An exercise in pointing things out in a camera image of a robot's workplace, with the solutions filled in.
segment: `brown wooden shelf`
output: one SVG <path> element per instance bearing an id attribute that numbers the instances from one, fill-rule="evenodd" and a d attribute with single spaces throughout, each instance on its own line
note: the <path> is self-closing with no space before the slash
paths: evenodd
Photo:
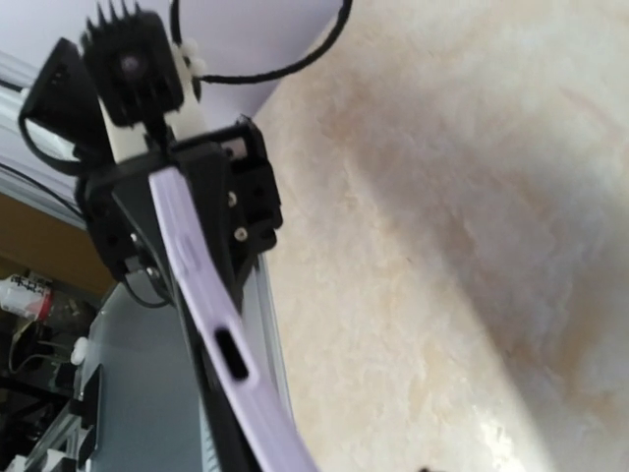
<path id="1" fill-rule="evenodd" d="M 85 231 L 0 194 L 0 258 L 103 295 L 113 283 Z"/>

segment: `small camera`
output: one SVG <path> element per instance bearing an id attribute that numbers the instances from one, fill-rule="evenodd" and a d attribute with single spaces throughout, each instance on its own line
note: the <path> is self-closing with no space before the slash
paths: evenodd
<path id="1" fill-rule="evenodd" d="M 161 119 L 178 109 L 184 92 L 170 42 L 159 16 L 123 3 L 110 18 L 98 8 L 97 25 L 87 21 L 84 63 L 111 121 L 119 127 Z"/>

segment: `black mount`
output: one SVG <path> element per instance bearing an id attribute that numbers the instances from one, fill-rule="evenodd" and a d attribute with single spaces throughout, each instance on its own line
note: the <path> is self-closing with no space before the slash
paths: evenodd
<path id="1" fill-rule="evenodd" d="M 212 259 L 240 308 L 243 285 L 257 256 L 275 246 L 275 230 L 282 224 L 279 194 L 264 141 L 248 118 L 232 127 L 174 143 L 168 159 L 159 150 L 149 151 L 82 179 L 76 199 L 89 235 L 116 279 L 122 280 L 130 271 L 128 262 L 133 257 L 138 257 L 144 268 L 159 268 L 162 276 L 167 275 L 163 245 L 155 242 L 159 233 L 147 233 L 128 213 L 140 201 L 138 192 L 147 185 L 148 175 L 170 165 L 179 167 L 188 180 Z M 126 199 L 124 189 L 129 182 L 133 183 L 129 190 L 133 195 Z M 140 212 L 152 213 L 152 200 L 144 200 Z"/>

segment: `gray panel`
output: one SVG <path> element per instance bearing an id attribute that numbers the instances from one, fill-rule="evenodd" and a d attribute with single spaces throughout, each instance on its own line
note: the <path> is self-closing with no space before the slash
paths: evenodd
<path id="1" fill-rule="evenodd" d="M 138 294 L 155 300 L 142 276 Z M 100 447 L 91 472 L 201 471 L 199 395 L 179 317 L 118 286 L 90 331 L 83 378 L 104 367 Z"/>

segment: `fluffy beige rug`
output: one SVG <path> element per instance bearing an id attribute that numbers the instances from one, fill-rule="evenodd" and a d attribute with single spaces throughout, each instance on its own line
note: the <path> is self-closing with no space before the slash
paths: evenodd
<path id="1" fill-rule="evenodd" d="M 629 470 L 627 2 L 358 0 L 257 121 L 321 470 Z"/>

